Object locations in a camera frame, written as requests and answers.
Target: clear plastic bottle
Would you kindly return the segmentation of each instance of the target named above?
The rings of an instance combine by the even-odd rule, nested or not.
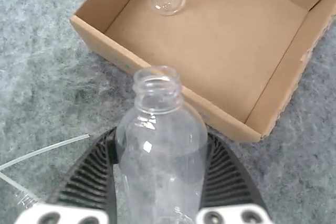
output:
[[[133,221],[194,223],[206,165],[205,124],[184,102],[179,76],[172,68],[138,71],[133,89],[134,107],[116,132]]]

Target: cardboard edge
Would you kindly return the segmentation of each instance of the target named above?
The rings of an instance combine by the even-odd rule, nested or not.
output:
[[[327,10],[324,10],[323,5],[328,3],[328,1],[333,1],[333,5],[327,5],[327,7],[325,7],[325,9],[327,9]],[[288,87],[287,92],[282,96],[282,99],[278,103],[278,105],[276,105],[275,107],[273,107],[271,109],[272,111],[274,111],[272,116],[268,120],[265,120],[265,121],[267,121],[267,125],[266,125],[266,127],[264,127],[265,130],[258,129],[258,128],[260,128],[260,126],[256,126],[256,124],[254,123],[254,120],[256,120],[256,118],[258,118],[260,116],[260,114],[259,114],[260,112],[258,110],[262,110],[262,109],[265,110],[265,108],[267,108],[267,106],[268,106],[268,105],[265,105],[264,108],[262,108],[263,106],[260,105],[260,103],[266,103],[266,101],[261,102],[261,100],[263,99],[263,95],[265,95],[265,93],[268,92],[268,90],[267,90],[268,86],[269,85],[271,86],[272,84],[274,84],[274,83],[271,83],[271,81],[272,81],[273,77],[275,76],[276,72],[278,71],[278,68],[279,68],[279,65],[281,64],[281,62],[278,65],[277,69],[275,70],[275,73],[271,77],[269,83],[267,84],[265,90],[261,94],[261,96],[260,96],[259,100],[257,101],[253,111],[251,112],[249,118],[246,121],[246,124],[248,126],[250,126],[252,129],[261,133],[261,139],[264,139],[265,137],[267,137],[270,134],[270,132],[272,131],[272,129],[275,127],[276,122],[280,118],[281,113],[285,110],[286,106],[288,105],[288,103],[290,102],[290,100],[292,98],[293,93],[295,92],[295,90],[298,87],[298,84],[299,84],[299,81],[300,81],[300,79],[303,75],[303,72],[304,72],[304,70],[305,70],[305,68],[306,68],[306,66],[307,66],[307,64],[308,64],[308,62],[309,62],[309,60],[312,56],[313,49],[317,45],[318,41],[322,38],[324,33],[328,30],[328,28],[330,27],[330,25],[332,23],[334,15],[336,15],[336,0],[321,0],[320,3],[315,6],[315,8],[317,9],[316,10],[317,14],[319,13],[318,12],[319,7],[322,9],[322,12],[324,11],[323,12],[324,16],[323,16],[322,22],[321,22],[322,24],[317,28],[320,31],[318,33],[316,33],[317,35],[313,39],[313,42],[310,43],[311,46],[308,49],[306,49],[305,52],[300,56],[300,59],[299,59],[299,64],[300,65],[297,67],[297,69],[293,73],[294,77],[291,79],[291,82],[287,84],[287,87]],[[303,24],[301,25],[300,29],[306,25],[305,21],[307,20],[308,15],[307,15],[306,19],[304,20]],[[289,46],[289,49],[294,43],[295,43],[295,38],[292,41],[291,45]]]
[[[274,129],[275,125],[276,125],[276,122],[278,121],[278,119],[280,118],[281,116],[281,113],[283,111],[285,111],[287,105],[289,104],[290,100],[292,99],[292,96],[294,94],[294,92],[297,90],[297,88],[299,87],[299,82],[302,78],[302,75],[305,71],[305,68],[307,67],[307,64],[309,62],[309,60],[311,59],[312,57],[312,54],[313,54],[313,50],[314,48],[316,47],[317,43],[319,42],[319,40],[323,37],[323,35],[326,33],[326,31],[330,28],[330,25],[333,21],[335,17],[335,14],[333,14],[331,17],[330,17],[330,20],[329,20],[329,23],[325,26],[325,28],[323,29],[322,33],[320,34],[319,38],[316,39],[316,41],[314,42],[313,46],[304,54],[302,55],[301,57],[301,62],[302,65],[301,67],[303,68],[303,70],[301,71],[301,74],[296,78],[296,81],[295,83],[292,85],[291,89],[290,89],[290,92],[288,93],[288,95],[286,95],[286,99],[284,100],[283,104],[281,105],[281,109],[279,110],[278,114],[276,114],[274,116],[274,118],[271,119],[270,121],[270,124],[269,124],[269,129],[267,132],[265,132],[262,136],[261,136],[261,139],[264,139],[266,137],[268,137],[272,130]]]
[[[70,23],[92,51],[125,72],[133,74],[138,69],[150,66],[149,63],[90,26],[78,16],[73,15],[70,18]],[[260,141],[260,133],[257,133],[192,90],[183,86],[182,93],[186,101],[201,114],[207,124],[223,132],[232,140],[238,142]]]

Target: white plastic part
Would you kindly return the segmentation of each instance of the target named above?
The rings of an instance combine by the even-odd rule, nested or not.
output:
[[[264,208],[255,204],[202,208],[196,216],[196,224],[255,223],[274,224]]]
[[[65,141],[62,141],[62,142],[59,142],[59,143],[56,143],[56,144],[53,144],[53,145],[49,145],[47,147],[44,147],[42,149],[39,149],[39,150],[36,150],[36,151],[33,151],[33,152],[30,152],[26,155],[23,155],[21,157],[18,157],[12,161],[9,161],[3,165],[0,165],[0,170],[3,170],[5,168],[8,168],[12,165],[15,165],[21,161],[24,161],[26,159],[29,159],[31,157],[34,157],[38,154],[41,154],[41,153],[44,153],[44,152],[47,152],[47,151],[50,151],[50,150],[53,150],[53,149],[56,149],[58,147],[61,147],[61,146],[64,146],[64,145],[67,145],[67,144],[71,144],[71,143],[74,143],[74,142],[77,142],[79,140],[83,140],[83,139],[86,139],[86,138],[89,138],[90,135],[89,134],[85,134],[85,135],[82,135],[82,136],[77,136],[77,137],[74,137],[74,138],[71,138],[71,139],[68,139],[68,140],[65,140]]]
[[[109,217],[104,211],[96,209],[39,204],[24,211],[15,221],[15,224],[27,223],[108,224]]]

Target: clear plastic tube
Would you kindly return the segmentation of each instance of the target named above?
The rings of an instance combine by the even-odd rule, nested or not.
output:
[[[85,135],[82,135],[82,136],[77,136],[77,137],[74,137],[74,138],[71,138],[71,139],[68,139],[68,140],[65,140],[65,141],[62,141],[62,142],[59,142],[59,143],[56,143],[56,144],[53,144],[53,145],[49,145],[47,147],[44,147],[42,149],[39,149],[39,150],[36,150],[36,151],[33,151],[33,152],[30,152],[26,155],[23,155],[21,157],[18,157],[12,161],[9,161],[3,165],[0,165],[0,170],[3,170],[3,169],[6,169],[12,165],[15,165],[21,161],[24,161],[26,159],[29,159],[31,157],[34,157],[38,154],[41,154],[41,153],[44,153],[44,152],[47,152],[47,151],[50,151],[50,150],[53,150],[53,149],[56,149],[58,147],[61,147],[61,146],[64,146],[64,145],[67,145],[67,144],[71,144],[71,143],[74,143],[74,142],[77,142],[79,140],[83,140],[83,139],[86,139],[86,138],[89,138],[90,135],[89,134],[85,134]]]

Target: open cardboard box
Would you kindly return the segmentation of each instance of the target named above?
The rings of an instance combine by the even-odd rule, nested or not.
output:
[[[235,141],[272,130],[336,0],[187,0],[160,16],[145,0],[86,0],[71,23],[91,50],[128,73],[168,65],[206,123]]]

